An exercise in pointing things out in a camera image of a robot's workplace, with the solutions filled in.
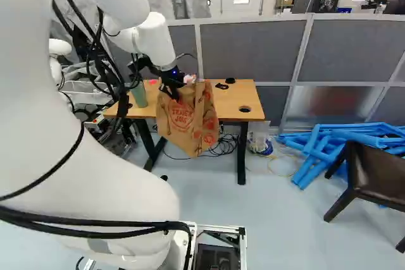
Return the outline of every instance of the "black chair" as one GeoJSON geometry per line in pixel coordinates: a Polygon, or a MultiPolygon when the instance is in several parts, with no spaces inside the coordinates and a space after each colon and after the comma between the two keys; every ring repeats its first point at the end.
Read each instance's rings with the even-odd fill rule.
{"type": "MultiPolygon", "coordinates": [[[[405,212],[405,159],[382,150],[348,141],[325,178],[331,178],[347,162],[347,190],[324,215],[330,222],[355,198],[405,212]]],[[[396,249],[405,252],[405,237],[396,249]]]]}

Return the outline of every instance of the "desk leg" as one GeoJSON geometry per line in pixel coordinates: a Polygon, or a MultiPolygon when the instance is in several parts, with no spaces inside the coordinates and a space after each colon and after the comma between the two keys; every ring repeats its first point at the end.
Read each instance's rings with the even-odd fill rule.
{"type": "Polygon", "coordinates": [[[238,185],[246,184],[246,171],[245,171],[245,153],[246,153],[246,141],[247,141],[247,121],[240,123],[240,136],[237,150],[237,174],[238,185]]]}
{"type": "Polygon", "coordinates": [[[135,120],[135,124],[138,127],[139,135],[144,143],[145,149],[149,154],[149,159],[145,163],[144,169],[147,171],[152,171],[152,168],[158,159],[160,152],[167,143],[167,139],[161,137],[158,144],[155,146],[149,127],[147,126],[146,120],[135,120]]]}

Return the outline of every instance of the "desk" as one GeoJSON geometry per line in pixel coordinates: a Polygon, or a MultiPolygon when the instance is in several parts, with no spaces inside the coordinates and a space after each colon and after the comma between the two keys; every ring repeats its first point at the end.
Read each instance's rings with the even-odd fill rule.
{"type": "MultiPolygon", "coordinates": [[[[225,83],[224,79],[210,79],[213,88],[214,107],[220,121],[233,122],[240,125],[240,137],[237,147],[237,176],[238,184],[246,183],[245,172],[245,151],[247,141],[247,126],[249,121],[263,121],[265,115],[261,107],[254,81],[251,79],[236,80],[229,85],[229,89],[221,90],[216,88],[218,82],[225,83]],[[243,113],[240,107],[247,106],[250,111],[243,113]]],[[[144,169],[150,171],[156,162],[159,153],[166,144],[166,139],[161,137],[155,146],[145,118],[156,117],[156,104],[158,101],[160,81],[144,80],[146,90],[147,107],[139,108],[136,105],[132,93],[128,93],[129,103],[132,107],[128,110],[127,118],[134,120],[139,129],[140,137],[145,145],[149,159],[144,169]]],[[[114,104],[103,113],[106,118],[114,118],[118,105],[114,104]]]]}

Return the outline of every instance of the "brown paper bag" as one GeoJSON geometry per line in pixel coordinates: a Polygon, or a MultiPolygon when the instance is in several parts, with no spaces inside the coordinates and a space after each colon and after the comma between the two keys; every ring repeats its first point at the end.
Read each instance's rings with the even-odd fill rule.
{"type": "Polygon", "coordinates": [[[158,133],[190,157],[197,157],[218,141],[219,122],[211,83],[190,83],[177,91],[178,102],[166,93],[159,93],[158,133]]]}

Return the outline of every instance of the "cubicle wall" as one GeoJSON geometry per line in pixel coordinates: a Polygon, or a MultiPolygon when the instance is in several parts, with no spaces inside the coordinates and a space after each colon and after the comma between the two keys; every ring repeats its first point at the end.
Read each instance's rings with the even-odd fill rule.
{"type": "Polygon", "coordinates": [[[315,123],[405,125],[405,17],[306,14],[173,20],[179,67],[203,78],[253,78],[279,130],[315,123]]]}

